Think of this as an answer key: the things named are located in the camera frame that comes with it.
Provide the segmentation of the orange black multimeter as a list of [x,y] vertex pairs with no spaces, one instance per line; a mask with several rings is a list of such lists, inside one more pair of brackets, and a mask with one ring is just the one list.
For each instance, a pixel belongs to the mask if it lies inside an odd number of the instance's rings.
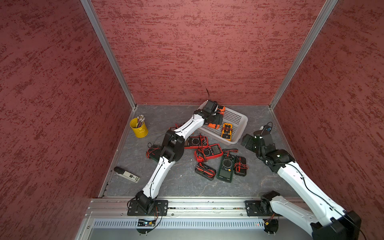
[[207,126],[212,129],[219,129],[223,123],[224,114],[226,111],[225,106],[219,105],[215,114],[208,117]]

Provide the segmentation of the yellow multimeter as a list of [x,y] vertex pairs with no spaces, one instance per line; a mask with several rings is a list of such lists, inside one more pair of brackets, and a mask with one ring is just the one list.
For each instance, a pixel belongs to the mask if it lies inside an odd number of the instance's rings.
[[221,138],[231,141],[233,136],[233,125],[229,123],[224,123],[222,127]]

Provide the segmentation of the red multimeter with leads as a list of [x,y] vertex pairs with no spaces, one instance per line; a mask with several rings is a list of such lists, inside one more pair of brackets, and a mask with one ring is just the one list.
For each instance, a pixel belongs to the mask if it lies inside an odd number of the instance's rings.
[[219,158],[223,155],[223,151],[219,144],[214,144],[210,146],[206,146],[203,148],[198,148],[195,151],[195,160],[198,163],[204,163],[211,159]]

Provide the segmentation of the green large multimeter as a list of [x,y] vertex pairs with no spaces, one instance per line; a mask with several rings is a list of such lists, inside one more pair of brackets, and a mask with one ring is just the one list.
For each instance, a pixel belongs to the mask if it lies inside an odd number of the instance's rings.
[[235,166],[235,156],[231,154],[223,154],[218,173],[217,179],[226,183],[231,183],[233,180]]

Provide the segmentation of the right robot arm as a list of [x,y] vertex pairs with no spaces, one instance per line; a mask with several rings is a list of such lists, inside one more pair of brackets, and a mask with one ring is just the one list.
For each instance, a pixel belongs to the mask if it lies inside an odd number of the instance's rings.
[[277,149],[271,134],[256,131],[246,134],[242,146],[254,152],[273,173],[284,179],[310,208],[286,200],[276,191],[261,196],[258,209],[267,216],[280,215],[306,231],[314,240],[357,240],[362,234],[360,216],[347,212],[325,194],[301,169],[296,160],[283,149]]

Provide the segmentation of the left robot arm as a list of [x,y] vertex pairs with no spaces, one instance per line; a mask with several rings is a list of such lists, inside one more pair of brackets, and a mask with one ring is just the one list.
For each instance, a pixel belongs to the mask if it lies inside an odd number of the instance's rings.
[[214,110],[198,109],[181,127],[176,130],[168,130],[165,133],[161,145],[160,159],[156,169],[143,190],[136,194],[136,200],[139,207],[147,215],[153,212],[155,200],[169,170],[183,156],[185,141],[198,128],[212,124],[214,121],[218,120],[223,115],[223,111],[222,106],[219,106]]

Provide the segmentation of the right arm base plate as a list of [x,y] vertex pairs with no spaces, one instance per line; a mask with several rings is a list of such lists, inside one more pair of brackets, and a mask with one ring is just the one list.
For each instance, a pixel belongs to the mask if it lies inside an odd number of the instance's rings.
[[269,218],[272,215],[280,217],[276,214],[269,203],[269,201],[245,201],[245,209],[248,217],[265,217]]

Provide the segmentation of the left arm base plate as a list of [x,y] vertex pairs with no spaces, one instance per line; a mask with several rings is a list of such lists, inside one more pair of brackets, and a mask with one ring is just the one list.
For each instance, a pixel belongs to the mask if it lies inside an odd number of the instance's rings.
[[157,215],[166,216],[168,212],[168,200],[155,200],[150,202],[147,207],[140,205],[138,200],[131,200],[127,204],[127,215],[128,216],[152,216]]

